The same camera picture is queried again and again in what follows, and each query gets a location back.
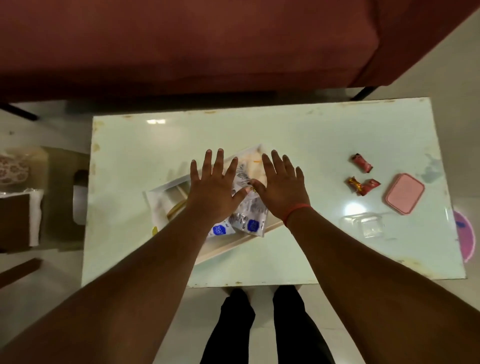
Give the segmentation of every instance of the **red thread bracelet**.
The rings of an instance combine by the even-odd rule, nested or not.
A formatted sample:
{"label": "red thread bracelet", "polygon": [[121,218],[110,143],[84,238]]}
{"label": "red thread bracelet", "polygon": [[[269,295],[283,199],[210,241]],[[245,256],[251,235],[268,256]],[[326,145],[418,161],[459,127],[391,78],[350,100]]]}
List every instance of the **red thread bracelet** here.
{"label": "red thread bracelet", "polygon": [[287,210],[287,212],[286,212],[286,214],[285,214],[285,217],[282,219],[283,224],[284,224],[285,226],[287,226],[287,219],[288,219],[288,217],[292,214],[292,212],[295,211],[295,210],[298,210],[299,208],[304,208],[304,207],[308,207],[308,208],[313,209],[313,207],[310,206],[309,204],[295,204],[295,205],[293,205],[291,208],[289,208],[289,209]]}

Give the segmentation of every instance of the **patterned fabric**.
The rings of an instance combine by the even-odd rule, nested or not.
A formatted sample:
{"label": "patterned fabric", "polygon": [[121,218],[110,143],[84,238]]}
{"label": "patterned fabric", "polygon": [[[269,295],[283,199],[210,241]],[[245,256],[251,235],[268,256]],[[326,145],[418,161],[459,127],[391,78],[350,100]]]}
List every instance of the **patterned fabric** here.
{"label": "patterned fabric", "polygon": [[27,177],[27,164],[17,159],[0,156],[0,186],[22,183]]}

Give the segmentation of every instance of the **red sofa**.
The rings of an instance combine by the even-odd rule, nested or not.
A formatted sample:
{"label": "red sofa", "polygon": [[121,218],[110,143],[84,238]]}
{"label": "red sofa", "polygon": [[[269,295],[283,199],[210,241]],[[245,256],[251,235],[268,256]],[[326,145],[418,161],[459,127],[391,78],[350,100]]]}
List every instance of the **red sofa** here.
{"label": "red sofa", "polygon": [[5,0],[0,101],[388,85],[480,0]]}

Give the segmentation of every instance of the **hand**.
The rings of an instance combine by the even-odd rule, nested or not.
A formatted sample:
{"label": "hand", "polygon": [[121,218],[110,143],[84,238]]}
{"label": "hand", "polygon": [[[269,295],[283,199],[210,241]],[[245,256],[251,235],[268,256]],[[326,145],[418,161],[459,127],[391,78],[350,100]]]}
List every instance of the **hand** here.
{"label": "hand", "polygon": [[185,209],[194,211],[207,219],[212,226],[233,214],[250,190],[250,187],[245,187],[232,196],[232,184],[237,165],[238,158],[235,157],[223,175],[223,149],[219,149],[212,170],[212,151],[208,149],[200,179],[197,162],[192,160],[190,165],[192,186]]}
{"label": "hand", "polygon": [[310,205],[310,200],[300,167],[293,168],[287,156],[283,156],[282,161],[276,150],[272,150],[272,160],[273,164],[267,154],[262,155],[267,187],[254,179],[251,180],[251,184],[272,214],[284,220],[294,205]]}

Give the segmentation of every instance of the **blue label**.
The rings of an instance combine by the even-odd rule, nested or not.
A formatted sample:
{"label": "blue label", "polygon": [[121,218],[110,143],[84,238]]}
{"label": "blue label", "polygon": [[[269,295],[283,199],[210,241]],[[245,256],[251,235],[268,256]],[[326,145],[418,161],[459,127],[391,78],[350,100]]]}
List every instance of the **blue label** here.
{"label": "blue label", "polygon": [[257,220],[249,220],[247,229],[251,232],[257,232],[260,227],[260,223]]}
{"label": "blue label", "polygon": [[215,235],[225,235],[227,233],[227,231],[222,225],[214,226],[212,230],[213,230],[213,234]]}

